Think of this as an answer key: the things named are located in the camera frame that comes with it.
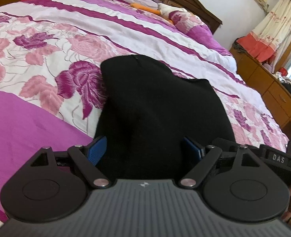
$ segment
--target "floral bedspread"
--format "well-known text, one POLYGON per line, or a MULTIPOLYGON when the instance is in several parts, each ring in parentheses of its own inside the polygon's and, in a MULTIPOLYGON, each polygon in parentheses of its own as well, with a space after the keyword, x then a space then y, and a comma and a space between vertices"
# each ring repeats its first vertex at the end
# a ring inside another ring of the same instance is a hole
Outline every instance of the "floral bedspread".
POLYGON ((184 78, 207 78, 238 143, 285 150, 287 137, 236 62, 166 20, 118 0, 31 0, 0 7, 0 91, 14 93, 93 137, 107 94, 100 64, 145 54, 184 78))

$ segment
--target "bed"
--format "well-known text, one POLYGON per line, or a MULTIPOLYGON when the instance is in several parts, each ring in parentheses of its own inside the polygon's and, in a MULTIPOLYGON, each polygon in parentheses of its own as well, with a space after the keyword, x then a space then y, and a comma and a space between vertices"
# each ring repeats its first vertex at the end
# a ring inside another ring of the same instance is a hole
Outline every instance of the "bed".
MULTIPOLYGON (((187 8, 211 32, 222 23, 198 0, 160 1, 187 8)), ((238 143, 285 151, 287 137, 232 56, 121 0, 28 0, 0 7, 0 190, 39 148, 91 142, 107 98, 99 66, 130 54, 162 61, 179 77, 207 78, 238 143)))

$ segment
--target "screw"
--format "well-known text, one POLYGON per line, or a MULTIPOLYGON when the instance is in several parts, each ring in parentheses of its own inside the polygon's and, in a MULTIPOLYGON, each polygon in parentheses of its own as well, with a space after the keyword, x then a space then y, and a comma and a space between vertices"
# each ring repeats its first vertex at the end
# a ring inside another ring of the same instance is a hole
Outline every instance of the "screw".
POLYGON ((186 186, 186 187, 193 187, 196 185, 196 181, 194 179, 191 178, 185 178, 181 180, 181 185, 182 186, 186 186))
POLYGON ((98 178, 94 181, 94 184, 99 187, 105 187, 109 184, 109 181, 104 178, 98 178))

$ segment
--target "drawer handle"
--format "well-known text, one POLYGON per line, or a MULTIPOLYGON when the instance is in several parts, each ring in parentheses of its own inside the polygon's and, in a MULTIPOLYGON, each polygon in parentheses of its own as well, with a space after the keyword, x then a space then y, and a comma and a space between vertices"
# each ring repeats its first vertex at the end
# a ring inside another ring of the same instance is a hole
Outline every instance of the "drawer handle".
POLYGON ((280 94, 279 95, 279 97, 280 97, 280 99, 284 102, 284 103, 286 103, 287 101, 282 97, 282 95, 280 94))

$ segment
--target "white wall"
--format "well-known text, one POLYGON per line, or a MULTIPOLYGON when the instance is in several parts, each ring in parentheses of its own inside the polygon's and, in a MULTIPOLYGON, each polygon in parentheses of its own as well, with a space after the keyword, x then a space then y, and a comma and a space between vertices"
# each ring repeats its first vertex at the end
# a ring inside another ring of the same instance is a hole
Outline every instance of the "white wall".
MULTIPOLYGON (((265 17, 263 9, 255 0, 199 0, 203 6, 222 20, 223 25, 214 38, 230 49, 233 41, 252 31, 265 17)), ((268 0, 272 9, 278 0, 268 0)))

